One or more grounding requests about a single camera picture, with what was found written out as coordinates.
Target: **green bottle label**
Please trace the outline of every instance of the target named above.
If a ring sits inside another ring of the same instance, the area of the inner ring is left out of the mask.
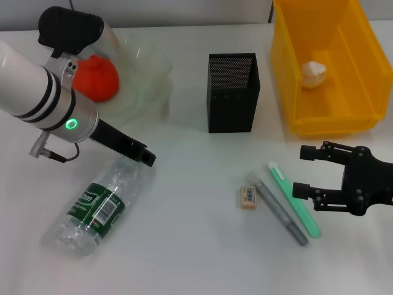
[[[125,209],[123,201],[109,189],[91,183],[67,212],[105,237]]]

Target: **white wall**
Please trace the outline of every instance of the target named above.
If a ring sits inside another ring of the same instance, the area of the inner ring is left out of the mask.
[[[393,19],[393,0],[360,0],[372,20]],[[271,0],[73,0],[76,10],[97,14],[112,27],[266,23]],[[68,0],[0,0],[0,31],[37,28],[50,6]]]

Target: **eraser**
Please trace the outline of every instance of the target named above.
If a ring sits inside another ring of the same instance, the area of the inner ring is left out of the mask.
[[[240,208],[255,209],[257,207],[257,197],[254,187],[240,188]]]

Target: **gray marker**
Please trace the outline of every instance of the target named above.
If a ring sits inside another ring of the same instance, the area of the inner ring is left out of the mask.
[[[298,228],[295,221],[290,217],[288,212],[282,207],[282,205],[277,201],[276,197],[269,191],[267,186],[258,177],[255,172],[250,172],[247,175],[247,180],[255,186],[258,195],[268,204],[269,208],[272,210],[274,215],[281,220],[282,224],[287,228],[287,230],[294,236],[297,242],[304,246],[308,243],[307,238],[303,232]]]

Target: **red object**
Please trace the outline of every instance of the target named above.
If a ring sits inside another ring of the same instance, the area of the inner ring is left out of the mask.
[[[119,90],[119,75],[110,60],[92,55],[78,61],[72,87],[92,101],[106,101]]]

